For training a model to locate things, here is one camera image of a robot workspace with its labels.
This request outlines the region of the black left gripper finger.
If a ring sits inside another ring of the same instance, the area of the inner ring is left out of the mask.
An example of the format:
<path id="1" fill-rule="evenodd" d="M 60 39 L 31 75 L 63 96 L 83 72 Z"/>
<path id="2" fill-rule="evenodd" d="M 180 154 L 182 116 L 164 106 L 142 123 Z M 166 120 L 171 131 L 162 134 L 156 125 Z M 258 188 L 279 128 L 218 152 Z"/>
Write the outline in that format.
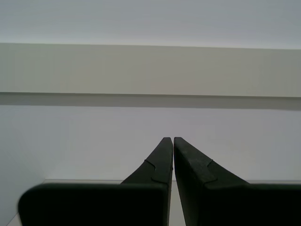
<path id="1" fill-rule="evenodd" d="M 163 138 L 120 184 L 45 183 L 26 191 L 18 213 L 24 226 L 166 226 L 173 143 Z"/>
<path id="2" fill-rule="evenodd" d="M 174 166 L 188 226 L 298 226 L 299 184 L 251 184 L 181 137 L 174 138 Z"/>

